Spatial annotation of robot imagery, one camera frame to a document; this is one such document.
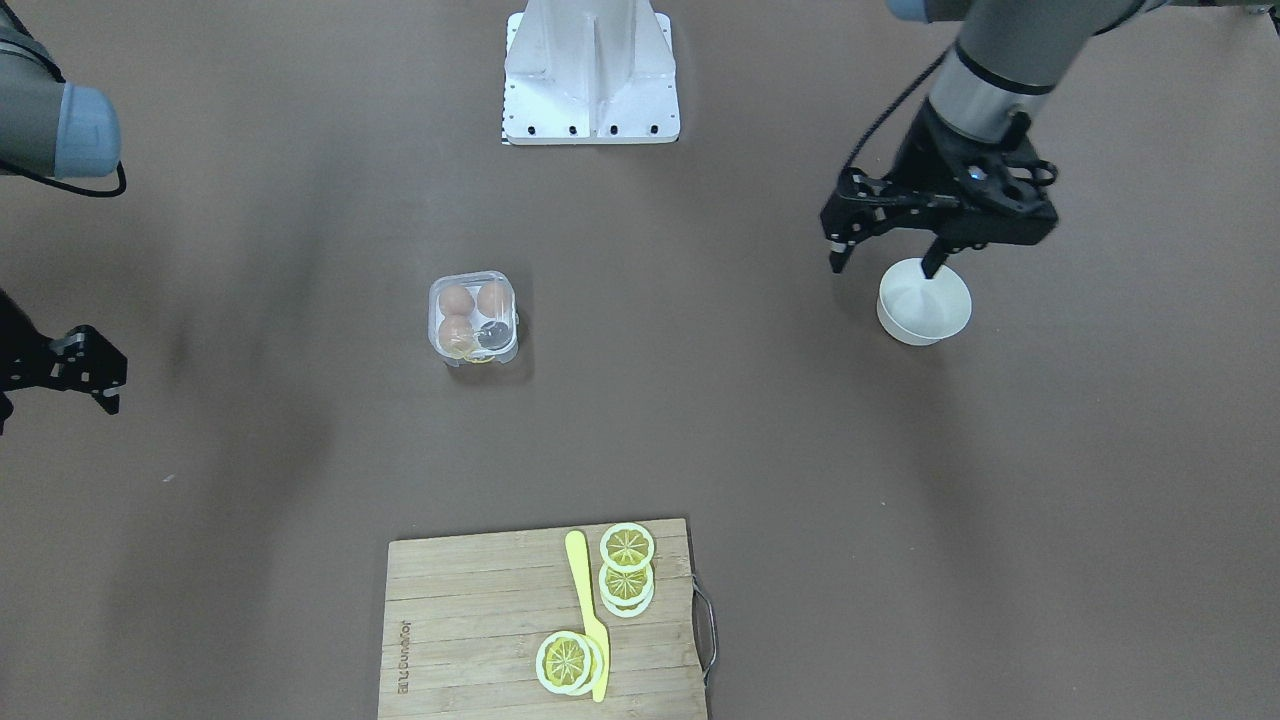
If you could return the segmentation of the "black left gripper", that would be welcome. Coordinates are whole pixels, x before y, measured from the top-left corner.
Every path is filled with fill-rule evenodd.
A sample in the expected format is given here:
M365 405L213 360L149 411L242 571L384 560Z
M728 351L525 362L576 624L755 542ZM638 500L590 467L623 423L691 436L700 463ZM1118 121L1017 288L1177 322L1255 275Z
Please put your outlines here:
M952 243L1043 241L1059 224L1048 196L1057 168L1029 141L1030 117L1015 110L1010 120L1002 138L980 142L959 133L924 102L887 179L842 169L820 210L831 270L842 273L859 243L904 227L936 234L920 259L927 281L954 255Z

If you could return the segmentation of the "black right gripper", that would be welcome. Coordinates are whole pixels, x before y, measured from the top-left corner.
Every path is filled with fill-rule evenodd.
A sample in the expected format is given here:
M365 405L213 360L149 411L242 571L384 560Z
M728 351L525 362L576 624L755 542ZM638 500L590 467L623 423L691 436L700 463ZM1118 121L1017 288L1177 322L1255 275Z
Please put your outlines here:
M127 374L125 355L95 327L77 325L52 340L1 291L1 433L14 413L8 397L12 391L74 391L88 395L108 415L116 415Z

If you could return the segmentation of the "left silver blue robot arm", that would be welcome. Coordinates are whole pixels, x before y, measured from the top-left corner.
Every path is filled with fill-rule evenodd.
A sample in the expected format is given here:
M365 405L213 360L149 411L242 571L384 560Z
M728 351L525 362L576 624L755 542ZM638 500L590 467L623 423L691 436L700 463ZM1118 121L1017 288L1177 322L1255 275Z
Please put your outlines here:
M1057 167L1030 128L1096 36L1158 8L1156 1L892 1L899 18L956 22L957 37L913 82L928 94L888 168L874 177L852 150L820 210L829 266L855 247L905 228L932 243L920 266L992 243L1034 246L1059 224L1048 190Z

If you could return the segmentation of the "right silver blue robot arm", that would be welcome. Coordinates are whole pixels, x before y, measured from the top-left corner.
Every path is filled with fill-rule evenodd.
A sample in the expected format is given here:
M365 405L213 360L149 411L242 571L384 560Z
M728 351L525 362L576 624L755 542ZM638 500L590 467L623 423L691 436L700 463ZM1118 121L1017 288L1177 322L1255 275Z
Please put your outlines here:
M1 169L84 199L115 199L128 187L122 131L102 91L67 79L52 54L8 3L1 18ZM91 397L106 414L120 411L128 360L100 331L77 325L42 333L1 293L1 420L10 395L41 388Z

